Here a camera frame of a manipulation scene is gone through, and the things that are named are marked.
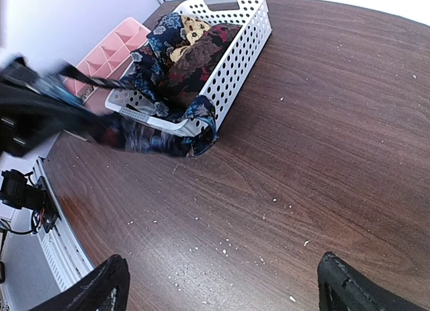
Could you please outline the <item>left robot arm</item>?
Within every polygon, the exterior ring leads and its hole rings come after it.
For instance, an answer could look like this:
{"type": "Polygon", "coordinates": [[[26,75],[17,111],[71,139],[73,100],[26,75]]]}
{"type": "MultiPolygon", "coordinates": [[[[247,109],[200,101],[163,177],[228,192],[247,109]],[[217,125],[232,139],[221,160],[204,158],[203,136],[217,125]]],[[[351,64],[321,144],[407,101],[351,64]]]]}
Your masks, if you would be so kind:
{"type": "Polygon", "coordinates": [[[1,153],[23,157],[63,130],[88,132],[100,123],[62,75],[41,75],[22,56],[1,69],[1,153]]]}

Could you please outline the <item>navy floral patterned tie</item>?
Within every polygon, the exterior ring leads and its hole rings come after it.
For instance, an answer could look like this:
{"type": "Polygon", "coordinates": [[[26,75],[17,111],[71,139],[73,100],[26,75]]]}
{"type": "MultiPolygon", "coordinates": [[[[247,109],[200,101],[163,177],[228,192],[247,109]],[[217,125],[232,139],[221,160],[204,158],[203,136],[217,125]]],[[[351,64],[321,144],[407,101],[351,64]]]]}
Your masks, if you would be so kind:
{"type": "Polygon", "coordinates": [[[216,141],[215,108],[211,101],[197,96],[193,101],[175,101],[163,83],[172,68],[171,53],[179,46],[188,46],[185,26],[180,14],[164,15],[147,36],[145,47],[132,51],[134,69],[118,83],[123,89],[139,92],[154,107],[160,119],[179,123],[200,119],[207,124],[197,136],[176,136],[151,128],[120,114],[104,114],[101,123],[90,129],[98,143],[117,150],[140,153],[162,153],[171,157],[194,157],[205,153],[216,141]]]}

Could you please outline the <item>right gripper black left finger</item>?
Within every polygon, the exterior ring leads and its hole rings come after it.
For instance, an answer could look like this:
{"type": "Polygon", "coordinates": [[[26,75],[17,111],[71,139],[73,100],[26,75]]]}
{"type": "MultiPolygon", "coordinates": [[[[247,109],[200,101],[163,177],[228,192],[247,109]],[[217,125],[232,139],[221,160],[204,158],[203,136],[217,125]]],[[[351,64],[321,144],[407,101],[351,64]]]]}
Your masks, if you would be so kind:
{"type": "Polygon", "coordinates": [[[127,261],[120,255],[112,255],[69,289],[31,311],[126,311],[129,289],[127,261]]]}

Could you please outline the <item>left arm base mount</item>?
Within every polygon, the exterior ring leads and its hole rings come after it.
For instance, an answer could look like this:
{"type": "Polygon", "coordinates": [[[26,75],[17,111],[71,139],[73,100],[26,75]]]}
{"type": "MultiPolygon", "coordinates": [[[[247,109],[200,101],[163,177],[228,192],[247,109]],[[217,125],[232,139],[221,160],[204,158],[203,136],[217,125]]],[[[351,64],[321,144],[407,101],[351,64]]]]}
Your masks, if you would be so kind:
{"type": "Polygon", "coordinates": [[[34,172],[23,174],[12,169],[2,171],[1,202],[15,210],[23,208],[32,211],[30,229],[15,231],[1,219],[1,230],[16,235],[37,234],[39,229],[49,233],[60,217],[53,195],[48,190],[45,177],[39,177],[37,183],[31,180],[34,172]]]}

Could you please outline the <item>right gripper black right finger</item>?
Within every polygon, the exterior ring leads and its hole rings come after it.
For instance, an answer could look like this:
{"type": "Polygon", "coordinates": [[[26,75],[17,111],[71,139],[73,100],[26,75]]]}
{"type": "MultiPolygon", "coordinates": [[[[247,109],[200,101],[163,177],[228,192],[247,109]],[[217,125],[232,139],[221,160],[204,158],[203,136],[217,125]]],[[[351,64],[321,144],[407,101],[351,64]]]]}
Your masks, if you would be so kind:
{"type": "Polygon", "coordinates": [[[320,310],[425,311],[380,287],[332,252],[317,267],[320,310]]]}

